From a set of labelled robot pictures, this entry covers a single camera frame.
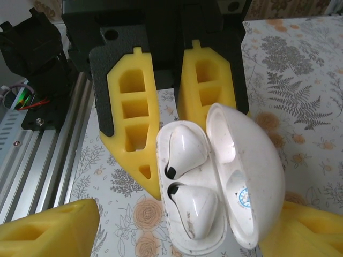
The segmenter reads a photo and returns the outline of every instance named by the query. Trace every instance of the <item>screw hole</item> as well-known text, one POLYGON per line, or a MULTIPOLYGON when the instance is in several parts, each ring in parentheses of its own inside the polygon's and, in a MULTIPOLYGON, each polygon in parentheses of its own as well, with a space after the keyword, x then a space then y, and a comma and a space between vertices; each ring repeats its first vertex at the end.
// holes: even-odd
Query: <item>screw hole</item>
POLYGON ((227 7, 227 10, 229 12, 234 12, 234 11, 237 11, 239 7, 240 7, 240 3, 238 1, 234 1, 229 4, 229 6, 227 7))
POLYGON ((114 29, 110 29, 105 32, 105 39, 107 40, 116 40, 118 36, 118 31, 115 31, 114 29))

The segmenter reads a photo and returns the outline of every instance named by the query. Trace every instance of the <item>earbud case lid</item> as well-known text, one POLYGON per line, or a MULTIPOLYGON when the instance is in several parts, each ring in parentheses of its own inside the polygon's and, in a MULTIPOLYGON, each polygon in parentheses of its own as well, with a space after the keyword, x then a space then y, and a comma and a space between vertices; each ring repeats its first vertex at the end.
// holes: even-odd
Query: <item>earbud case lid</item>
POLYGON ((206 119, 226 215, 237 242, 251 249, 276 223, 285 197, 282 164, 267 134, 243 113, 215 103, 206 119))

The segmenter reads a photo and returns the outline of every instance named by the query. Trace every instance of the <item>black earbud tip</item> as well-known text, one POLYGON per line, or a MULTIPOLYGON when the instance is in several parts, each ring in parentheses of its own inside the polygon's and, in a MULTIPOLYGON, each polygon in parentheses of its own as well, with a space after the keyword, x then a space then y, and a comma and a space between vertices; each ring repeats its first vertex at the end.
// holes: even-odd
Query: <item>black earbud tip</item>
POLYGON ((172 194, 176 194, 177 190, 178 190, 178 185, 172 185, 168 188, 168 196, 170 199, 173 199, 172 194))
POLYGON ((176 170, 173 167, 170 167, 166 172, 167 178, 174 179, 175 175, 176 175, 176 170))

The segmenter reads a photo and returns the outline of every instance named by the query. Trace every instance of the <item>metal rail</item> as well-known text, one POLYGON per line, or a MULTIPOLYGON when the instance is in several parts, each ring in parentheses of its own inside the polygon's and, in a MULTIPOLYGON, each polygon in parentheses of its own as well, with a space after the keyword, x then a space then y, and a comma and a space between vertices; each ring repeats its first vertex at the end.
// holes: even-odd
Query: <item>metal rail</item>
POLYGON ((80 74, 60 131, 19 130, 0 168, 0 224, 65 202, 93 100, 80 74))

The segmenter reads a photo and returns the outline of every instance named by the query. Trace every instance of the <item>blue circular sticker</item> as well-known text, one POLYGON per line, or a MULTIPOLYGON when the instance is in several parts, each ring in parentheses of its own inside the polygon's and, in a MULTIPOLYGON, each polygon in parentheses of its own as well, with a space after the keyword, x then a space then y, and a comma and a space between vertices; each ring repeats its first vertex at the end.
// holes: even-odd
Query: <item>blue circular sticker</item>
POLYGON ((240 200, 241 205, 243 205, 244 207, 250 208, 250 198, 248 195, 248 190, 246 188, 240 192, 239 200, 240 200))

